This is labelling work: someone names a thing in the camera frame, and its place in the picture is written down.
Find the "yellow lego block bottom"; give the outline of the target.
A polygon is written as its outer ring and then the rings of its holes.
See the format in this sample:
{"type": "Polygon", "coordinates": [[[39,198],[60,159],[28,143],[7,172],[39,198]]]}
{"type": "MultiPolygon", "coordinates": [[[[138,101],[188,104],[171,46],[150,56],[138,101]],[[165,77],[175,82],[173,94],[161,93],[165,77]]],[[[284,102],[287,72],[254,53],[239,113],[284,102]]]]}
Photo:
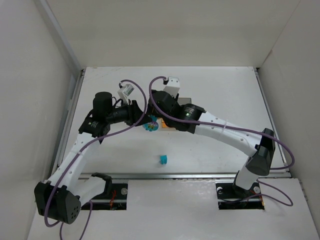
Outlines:
{"type": "Polygon", "coordinates": [[[167,162],[168,162],[168,157],[167,157],[167,155],[161,155],[161,156],[159,157],[159,159],[160,159],[160,164],[161,164],[161,165],[166,165],[167,162]]]}

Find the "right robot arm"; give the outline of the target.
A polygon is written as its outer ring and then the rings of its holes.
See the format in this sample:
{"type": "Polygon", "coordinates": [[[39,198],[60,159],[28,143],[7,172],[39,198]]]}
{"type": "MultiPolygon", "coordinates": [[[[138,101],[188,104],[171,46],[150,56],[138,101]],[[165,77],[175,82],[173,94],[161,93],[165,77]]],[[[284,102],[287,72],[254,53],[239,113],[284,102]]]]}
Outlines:
{"type": "Polygon", "coordinates": [[[215,139],[246,154],[248,159],[236,174],[234,188],[248,191],[259,177],[269,175],[276,149],[273,130],[265,128],[260,135],[230,129],[226,121],[204,108],[192,103],[180,105],[177,97],[163,90],[151,91],[148,111],[170,128],[215,139]]]}

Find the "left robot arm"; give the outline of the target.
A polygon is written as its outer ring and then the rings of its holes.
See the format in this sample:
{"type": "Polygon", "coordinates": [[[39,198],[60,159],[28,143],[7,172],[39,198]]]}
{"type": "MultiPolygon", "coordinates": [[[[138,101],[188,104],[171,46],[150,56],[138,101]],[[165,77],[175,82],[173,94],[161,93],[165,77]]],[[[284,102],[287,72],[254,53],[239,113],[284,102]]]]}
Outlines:
{"type": "Polygon", "coordinates": [[[112,124],[125,122],[133,128],[144,123],[146,110],[140,109],[135,100],[115,107],[112,97],[109,92],[95,94],[93,108],[80,126],[70,152],[53,175],[36,185],[35,202],[46,226],[53,227],[49,219],[72,224],[83,205],[98,195],[112,193],[112,177],[104,173],[95,172],[85,183],[77,184],[90,156],[105,138],[111,137],[112,124]]]}

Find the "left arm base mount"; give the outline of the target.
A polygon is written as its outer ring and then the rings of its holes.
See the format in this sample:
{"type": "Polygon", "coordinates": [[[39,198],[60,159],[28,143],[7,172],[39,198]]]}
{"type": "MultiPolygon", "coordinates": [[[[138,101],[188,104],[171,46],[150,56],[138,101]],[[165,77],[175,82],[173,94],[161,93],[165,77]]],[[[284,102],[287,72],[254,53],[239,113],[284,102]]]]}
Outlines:
{"type": "Polygon", "coordinates": [[[91,176],[105,183],[103,192],[91,200],[93,211],[124,211],[127,209],[127,182],[113,180],[111,176],[98,172],[91,176]]]}

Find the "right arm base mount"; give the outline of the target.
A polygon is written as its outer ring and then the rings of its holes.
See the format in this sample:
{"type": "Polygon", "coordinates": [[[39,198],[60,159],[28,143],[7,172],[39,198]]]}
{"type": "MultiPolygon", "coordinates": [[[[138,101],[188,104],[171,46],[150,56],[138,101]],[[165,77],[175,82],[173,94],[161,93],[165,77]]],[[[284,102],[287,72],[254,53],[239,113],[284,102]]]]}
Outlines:
{"type": "Polygon", "coordinates": [[[249,190],[231,182],[215,184],[219,210],[264,210],[261,188],[254,182],[249,190]]]}

